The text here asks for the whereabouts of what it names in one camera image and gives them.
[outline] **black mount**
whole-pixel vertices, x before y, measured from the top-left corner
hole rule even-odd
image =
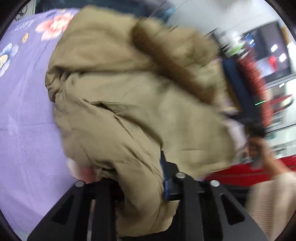
[[[165,199],[180,200],[180,241],[268,241],[241,204],[219,184],[195,181],[165,160]],[[91,201],[96,200],[91,241],[116,241],[115,202],[124,194],[117,182],[103,178],[78,181],[40,221],[28,241],[86,241]]]

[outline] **pink flower print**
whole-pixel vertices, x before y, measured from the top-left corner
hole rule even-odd
[[[71,13],[69,12],[58,15],[54,17],[54,19],[46,20],[40,23],[35,31],[37,33],[43,32],[41,41],[56,38],[66,30],[72,18],[73,16],[71,16]]]

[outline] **human hand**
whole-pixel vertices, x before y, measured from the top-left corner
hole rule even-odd
[[[82,180],[86,183],[93,183],[96,181],[96,173],[93,167],[85,167],[79,165],[71,158],[67,158],[66,165],[72,177],[77,180]]]
[[[260,156],[262,161],[271,158],[271,150],[269,149],[266,141],[261,137],[249,137],[249,155],[251,157]]]
[[[260,156],[263,168],[271,178],[281,175],[291,170],[280,160],[275,159],[267,142],[261,137],[249,137],[249,155],[251,157]]]

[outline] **blue flower print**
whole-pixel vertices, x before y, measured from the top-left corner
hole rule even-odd
[[[11,58],[16,55],[18,48],[18,45],[12,46],[12,43],[10,43],[0,52],[0,77],[8,69]]]

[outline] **beige jacket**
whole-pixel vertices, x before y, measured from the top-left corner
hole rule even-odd
[[[179,169],[198,177],[226,168],[234,144],[218,114],[225,96],[216,46],[194,30],[170,30],[155,19],[145,28],[206,91],[200,103],[156,74],[151,59],[131,42],[132,15],[85,7],[70,22],[50,59],[45,78],[65,154],[99,176],[119,182],[125,201],[117,208],[119,235],[166,230],[177,203],[163,200],[160,149]]]

